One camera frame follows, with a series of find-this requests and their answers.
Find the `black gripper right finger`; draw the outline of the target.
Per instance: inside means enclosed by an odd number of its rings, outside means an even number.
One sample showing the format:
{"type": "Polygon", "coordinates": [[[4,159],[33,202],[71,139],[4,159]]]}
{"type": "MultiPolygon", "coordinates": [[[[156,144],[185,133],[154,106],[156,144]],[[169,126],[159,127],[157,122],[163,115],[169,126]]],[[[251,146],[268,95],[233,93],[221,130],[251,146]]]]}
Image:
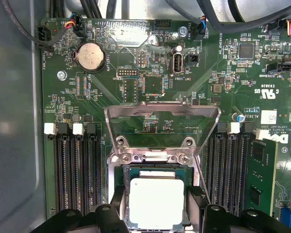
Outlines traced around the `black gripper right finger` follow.
{"type": "Polygon", "coordinates": [[[187,188],[186,212],[196,233],[291,233],[291,229],[266,213],[247,209],[235,216],[224,207],[208,204],[199,186],[187,188]]]}

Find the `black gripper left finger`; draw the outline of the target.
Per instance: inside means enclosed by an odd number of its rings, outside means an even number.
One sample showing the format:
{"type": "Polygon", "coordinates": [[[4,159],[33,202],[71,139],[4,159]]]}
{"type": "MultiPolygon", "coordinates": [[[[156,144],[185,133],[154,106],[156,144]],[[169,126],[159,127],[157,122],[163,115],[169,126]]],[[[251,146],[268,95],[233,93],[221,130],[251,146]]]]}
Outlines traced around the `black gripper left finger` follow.
{"type": "Polygon", "coordinates": [[[83,216],[79,210],[65,209],[32,230],[33,233],[128,233],[129,229],[120,218],[120,208],[124,204],[124,186],[115,188],[109,204],[96,207],[83,216]]]}

